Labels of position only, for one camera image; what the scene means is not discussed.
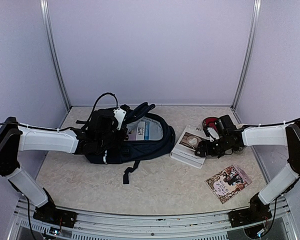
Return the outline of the dog cover book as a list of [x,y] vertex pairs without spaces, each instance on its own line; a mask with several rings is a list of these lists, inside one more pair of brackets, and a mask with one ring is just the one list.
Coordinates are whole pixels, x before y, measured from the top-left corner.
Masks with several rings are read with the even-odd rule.
[[150,123],[140,121],[137,125],[128,130],[128,141],[148,141],[150,139]]

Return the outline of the illustrated floral cover book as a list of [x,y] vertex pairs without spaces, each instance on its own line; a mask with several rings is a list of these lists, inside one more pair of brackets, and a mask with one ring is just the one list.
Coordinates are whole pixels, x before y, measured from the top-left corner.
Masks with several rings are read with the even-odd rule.
[[253,181],[240,166],[232,164],[205,182],[217,199],[225,204]]

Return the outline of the coffee cover white book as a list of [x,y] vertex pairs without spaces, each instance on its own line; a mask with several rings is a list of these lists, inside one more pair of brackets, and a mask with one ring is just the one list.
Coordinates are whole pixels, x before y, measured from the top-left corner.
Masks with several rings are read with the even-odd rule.
[[201,128],[187,125],[170,152],[170,157],[191,167],[201,169],[206,158],[196,156],[195,151],[199,143],[207,139],[208,137]]

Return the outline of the navy blue backpack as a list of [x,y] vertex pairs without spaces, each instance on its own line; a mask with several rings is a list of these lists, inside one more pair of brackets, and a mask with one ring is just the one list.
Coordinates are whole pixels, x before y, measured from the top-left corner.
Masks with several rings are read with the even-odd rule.
[[[87,154],[83,156],[90,163],[96,165],[120,165],[133,162],[133,166],[128,167],[123,174],[123,184],[129,184],[129,174],[138,168],[141,161],[152,160],[169,154],[174,147],[175,130],[161,116],[151,112],[155,107],[155,104],[144,102],[127,113],[127,133],[125,140],[119,146],[110,148],[98,155]],[[92,116],[93,111],[96,110],[92,110],[86,121],[77,120],[76,123],[83,127]],[[128,141],[129,129],[141,121],[149,122],[149,140]]]

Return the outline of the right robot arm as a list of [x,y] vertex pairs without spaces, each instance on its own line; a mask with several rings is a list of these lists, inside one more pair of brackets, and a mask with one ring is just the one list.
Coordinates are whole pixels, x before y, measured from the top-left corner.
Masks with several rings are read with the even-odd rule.
[[228,214],[232,227],[274,217],[270,204],[288,193],[300,180],[300,117],[280,123],[236,127],[229,115],[223,115],[214,121],[205,119],[202,126],[210,139],[202,140],[194,148],[198,157],[220,158],[227,151],[238,152],[253,147],[266,171],[270,171],[277,161],[282,161],[282,169],[250,199],[248,208],[232,210]]

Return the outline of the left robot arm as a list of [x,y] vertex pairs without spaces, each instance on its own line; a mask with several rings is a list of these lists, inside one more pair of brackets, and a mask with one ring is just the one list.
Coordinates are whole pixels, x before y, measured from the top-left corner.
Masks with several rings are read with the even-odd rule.
[[19,158],[57,152],[84,156],[90,161],[101,158],[102,164],[109,164],[111,150],[120,147],[126,137],[127,118],[127,110],[115,107],[92,111],[81,128],[45,128],[21,123],[15,117],[0,123],[0,176],[34,206],[34,214],[29,218],[73,228],[77,213],[57,207],[49,191]]

